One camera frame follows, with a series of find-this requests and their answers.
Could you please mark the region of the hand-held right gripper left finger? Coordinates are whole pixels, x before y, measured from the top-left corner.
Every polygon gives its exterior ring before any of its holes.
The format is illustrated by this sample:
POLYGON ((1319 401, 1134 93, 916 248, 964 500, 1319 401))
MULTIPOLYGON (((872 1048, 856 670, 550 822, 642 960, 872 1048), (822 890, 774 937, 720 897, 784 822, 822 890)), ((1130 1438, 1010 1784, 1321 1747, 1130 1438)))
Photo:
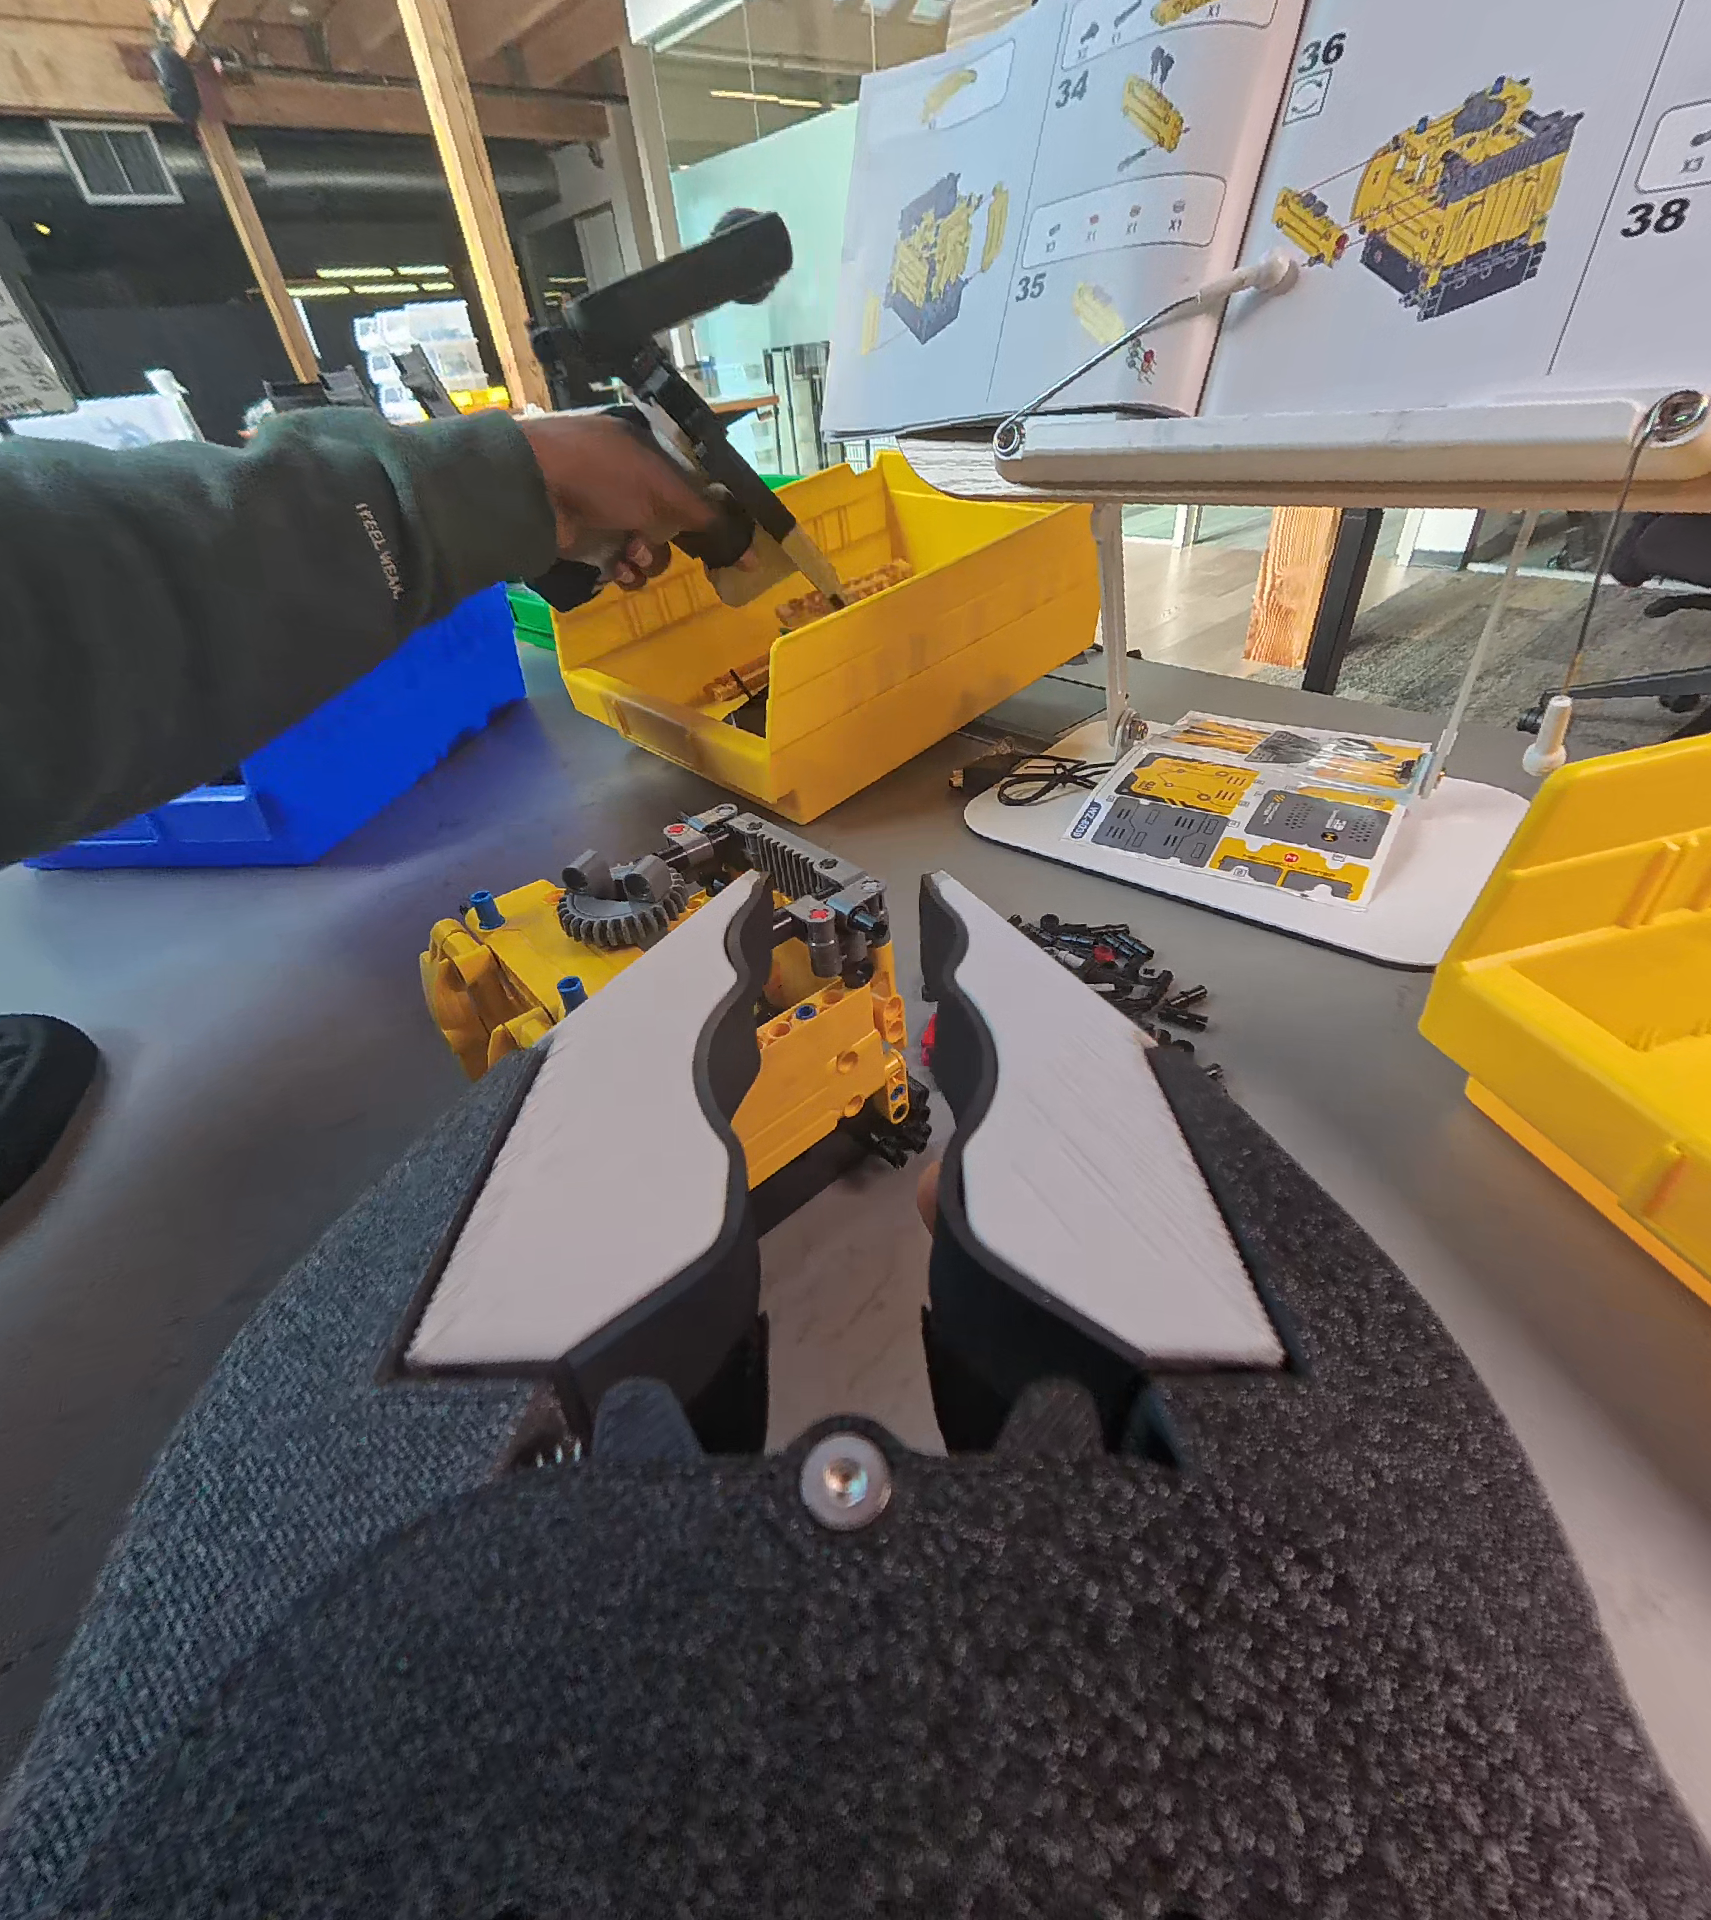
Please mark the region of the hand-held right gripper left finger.
POLYGON ((756 872, 534 1050, 406 1321, 406 1375, 532 1380, 584 1432, 658 1380, 718 1454, 768 1440, 770 1329, 734 1115, 758 1069, 772 888, 756 872))

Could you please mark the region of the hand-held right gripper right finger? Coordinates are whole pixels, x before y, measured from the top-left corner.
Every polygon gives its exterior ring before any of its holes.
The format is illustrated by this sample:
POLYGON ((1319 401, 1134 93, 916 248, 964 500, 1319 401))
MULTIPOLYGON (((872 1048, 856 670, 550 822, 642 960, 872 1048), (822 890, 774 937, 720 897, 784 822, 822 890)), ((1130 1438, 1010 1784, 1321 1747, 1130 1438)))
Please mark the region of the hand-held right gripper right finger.
POLYGON ((1210 1091, 952 873, 918 896, 928 1065, 954 1128, 922 1345, 952 1454, 1076 1389, 1126 1446, 1158 1380, 1265 1380, 1291 1355, 1176 1093, 1210 1091))

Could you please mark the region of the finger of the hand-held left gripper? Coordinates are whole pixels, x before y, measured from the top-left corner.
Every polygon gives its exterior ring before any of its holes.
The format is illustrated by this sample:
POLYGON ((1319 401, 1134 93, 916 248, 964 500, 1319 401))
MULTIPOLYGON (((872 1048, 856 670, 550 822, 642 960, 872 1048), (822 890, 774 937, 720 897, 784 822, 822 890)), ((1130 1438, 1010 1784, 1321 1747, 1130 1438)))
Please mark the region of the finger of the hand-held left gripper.
POLYGON ((792 562, 794 570, 800 571, 812 584, 812 588, 822 594, 834 612, 840 612, 850 604, 842 576, 836 571, 826 552, 810 536, 802 520, 792 522, 788 531, 780 536, 778 548, 792 562))

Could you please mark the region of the yellow bin with large parts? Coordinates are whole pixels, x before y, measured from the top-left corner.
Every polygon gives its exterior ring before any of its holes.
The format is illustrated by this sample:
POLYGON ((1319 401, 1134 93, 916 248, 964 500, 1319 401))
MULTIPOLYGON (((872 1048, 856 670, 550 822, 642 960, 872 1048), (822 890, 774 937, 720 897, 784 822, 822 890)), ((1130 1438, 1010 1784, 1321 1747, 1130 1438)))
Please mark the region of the yellow bin with large parts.
POLYGON ((1080 655, 1100 625, 1084 504, 954 497, 894 450, 782 489, 852 581, 900 579, 792 632, 788 578, 728 606, 680 556, 638 591, 554 615, 574 706, 794 823, 810 823, 1080 655))

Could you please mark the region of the yellow lego robot model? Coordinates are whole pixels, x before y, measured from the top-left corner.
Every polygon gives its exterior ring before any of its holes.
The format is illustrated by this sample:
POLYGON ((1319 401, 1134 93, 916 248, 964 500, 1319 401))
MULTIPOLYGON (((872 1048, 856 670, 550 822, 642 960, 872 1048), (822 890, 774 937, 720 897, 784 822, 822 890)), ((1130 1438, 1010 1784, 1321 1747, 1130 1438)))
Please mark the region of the yellow lego robot model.
POLYGON ((768 882, 774 947, 756 1003, 762 1067, 734 1128, 766 1231, 868 1160, 902 1168, 930 1140, 878 876, 720 803, 670 822, 656 851, 586 849, 560 879, 472 893, 434 923, 420 977, 450 1051, 480 1080, 748 872, 768 882))

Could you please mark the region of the instruction booklet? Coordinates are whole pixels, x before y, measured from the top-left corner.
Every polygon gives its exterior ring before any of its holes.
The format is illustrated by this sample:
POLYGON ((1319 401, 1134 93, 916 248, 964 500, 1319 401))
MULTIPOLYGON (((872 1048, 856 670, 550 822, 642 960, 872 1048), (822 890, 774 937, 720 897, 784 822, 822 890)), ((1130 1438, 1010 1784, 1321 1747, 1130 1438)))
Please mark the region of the instruction booklet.
POLYGON ((864 82, 840 438, 1711 390, 1711 2, 1074 2, 864 82))

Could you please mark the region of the pile of lego pins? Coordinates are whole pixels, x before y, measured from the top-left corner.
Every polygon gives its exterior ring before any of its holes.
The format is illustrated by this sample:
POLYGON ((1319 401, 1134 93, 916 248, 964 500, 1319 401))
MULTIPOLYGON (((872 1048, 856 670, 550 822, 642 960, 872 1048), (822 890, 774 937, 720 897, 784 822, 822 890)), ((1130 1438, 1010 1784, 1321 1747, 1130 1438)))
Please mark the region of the pile of lego pins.
POLYGON ((956 1112, 986 1090, 1100 1107, 1150 1081, 1154 1051, 1196 1062, 1206 992, 1130 923, 1008 918, 948 873, 926 877, 918 923, 920 1060, 956 1112))

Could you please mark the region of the person's left hand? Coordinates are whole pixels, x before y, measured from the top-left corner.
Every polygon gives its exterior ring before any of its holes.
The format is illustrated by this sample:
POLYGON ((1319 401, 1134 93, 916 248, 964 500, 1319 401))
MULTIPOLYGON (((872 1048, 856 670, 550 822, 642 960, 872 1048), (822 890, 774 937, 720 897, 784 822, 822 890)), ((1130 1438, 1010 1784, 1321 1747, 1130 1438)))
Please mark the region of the person's left hand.
POLYGON ((676 537, 732 529, 720 493, 608 412, 530 414, 518 425, 548 493, 560 564, 640 591, 668 568, 676 537))

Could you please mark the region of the yellow sticker sheet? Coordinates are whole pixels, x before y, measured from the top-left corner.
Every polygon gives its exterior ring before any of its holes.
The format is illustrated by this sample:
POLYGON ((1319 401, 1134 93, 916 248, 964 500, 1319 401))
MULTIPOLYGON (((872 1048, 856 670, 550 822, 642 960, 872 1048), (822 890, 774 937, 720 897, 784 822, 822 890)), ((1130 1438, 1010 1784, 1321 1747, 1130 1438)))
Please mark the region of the yellow sticker sheet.
POLYGON ((1194 709, 1144 732, 1062 840, 1146 872, 1361 908, 1431 759, 1409 737, 1194 709))

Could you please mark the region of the blue plastic bin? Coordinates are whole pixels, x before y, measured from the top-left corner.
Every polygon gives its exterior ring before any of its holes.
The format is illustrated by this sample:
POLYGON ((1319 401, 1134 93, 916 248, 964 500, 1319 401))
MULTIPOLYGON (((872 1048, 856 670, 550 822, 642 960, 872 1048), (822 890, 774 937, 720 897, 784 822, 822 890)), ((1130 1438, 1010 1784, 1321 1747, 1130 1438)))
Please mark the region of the blue plastic bin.
POLYGON ((322 860, 526 698, 502 585, 464 599, 382 666, 246 755, 222 779, 28 866, 298 867, 322 860))

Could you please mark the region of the yellow bin with small parts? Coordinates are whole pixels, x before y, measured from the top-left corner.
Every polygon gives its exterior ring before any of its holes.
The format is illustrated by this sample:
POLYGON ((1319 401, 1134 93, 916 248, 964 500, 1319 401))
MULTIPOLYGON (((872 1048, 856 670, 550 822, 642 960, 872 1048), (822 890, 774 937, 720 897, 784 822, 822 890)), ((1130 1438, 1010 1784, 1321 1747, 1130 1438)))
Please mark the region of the yellow bin with small parts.
POLYGON ((1541 784, 1419 1029, 1475 1107, 1711 1308, 1711 732, 1541 784))

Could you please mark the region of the white drawing sheet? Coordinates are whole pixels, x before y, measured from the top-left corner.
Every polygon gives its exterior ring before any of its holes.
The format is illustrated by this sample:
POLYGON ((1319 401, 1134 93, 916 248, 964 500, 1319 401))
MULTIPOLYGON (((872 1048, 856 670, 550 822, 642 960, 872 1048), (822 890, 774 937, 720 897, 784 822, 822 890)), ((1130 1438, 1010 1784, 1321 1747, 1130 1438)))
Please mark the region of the white drawing sheet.
POLYGON ((6 419, 0 430, 14 440, 106 450, 202 442, 190 391, 182 380, 168 367, 150 367, 146 380, 148 387, 142 391, 88 396, 70 412, 20 415, 6 419))

